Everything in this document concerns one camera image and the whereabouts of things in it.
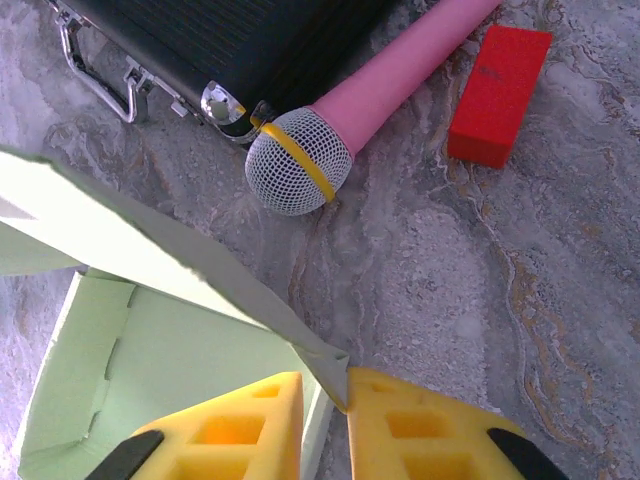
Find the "red block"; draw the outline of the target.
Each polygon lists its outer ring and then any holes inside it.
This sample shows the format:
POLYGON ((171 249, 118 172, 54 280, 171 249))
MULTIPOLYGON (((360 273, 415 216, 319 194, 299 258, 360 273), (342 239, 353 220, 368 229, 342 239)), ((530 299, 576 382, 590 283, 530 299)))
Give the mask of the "red block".
POLYGON ((449 156, 504 168, 551 43, 549 32, 488 29, 449 127, 449 156))

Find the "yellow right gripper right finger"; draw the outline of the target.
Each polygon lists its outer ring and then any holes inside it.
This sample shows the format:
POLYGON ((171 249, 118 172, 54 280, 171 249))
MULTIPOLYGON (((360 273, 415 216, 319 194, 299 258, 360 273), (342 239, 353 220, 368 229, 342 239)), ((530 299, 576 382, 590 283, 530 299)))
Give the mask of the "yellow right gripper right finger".
POLYGON ((570 480, 509 419, 373 369, 347 421, 352 480, 570 480))

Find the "light green paper box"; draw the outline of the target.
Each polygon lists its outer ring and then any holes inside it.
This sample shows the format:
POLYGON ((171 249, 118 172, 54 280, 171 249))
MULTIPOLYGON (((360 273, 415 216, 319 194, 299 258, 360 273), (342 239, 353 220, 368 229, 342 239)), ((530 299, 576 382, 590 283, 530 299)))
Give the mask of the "light green paper box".
POLYGON ((74 276, 17 437, 21 480, 88 480, 142 426, 261 382, 303 381, 314 480, 345 352, 222 244, 55 161, 0 147, 0 276, 74 276))

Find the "pink microphone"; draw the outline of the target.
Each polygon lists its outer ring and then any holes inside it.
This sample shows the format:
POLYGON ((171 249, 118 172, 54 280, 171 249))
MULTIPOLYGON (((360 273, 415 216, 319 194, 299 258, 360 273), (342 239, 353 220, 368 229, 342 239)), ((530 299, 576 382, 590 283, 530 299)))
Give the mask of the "pink microphone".
POLYGON ((285 216, 332 202, 357 154, 502 0, 439 0, 311 105, 264 124, 245 162, 250 190, 285 216))

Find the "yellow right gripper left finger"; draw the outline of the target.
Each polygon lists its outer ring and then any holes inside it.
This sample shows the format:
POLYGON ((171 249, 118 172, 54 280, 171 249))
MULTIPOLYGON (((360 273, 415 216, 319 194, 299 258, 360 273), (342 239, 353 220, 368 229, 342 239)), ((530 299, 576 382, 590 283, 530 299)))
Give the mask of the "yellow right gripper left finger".
POLYGON ((156 419, 85 480, 301 480, 303 377, 283 372, 156 419))

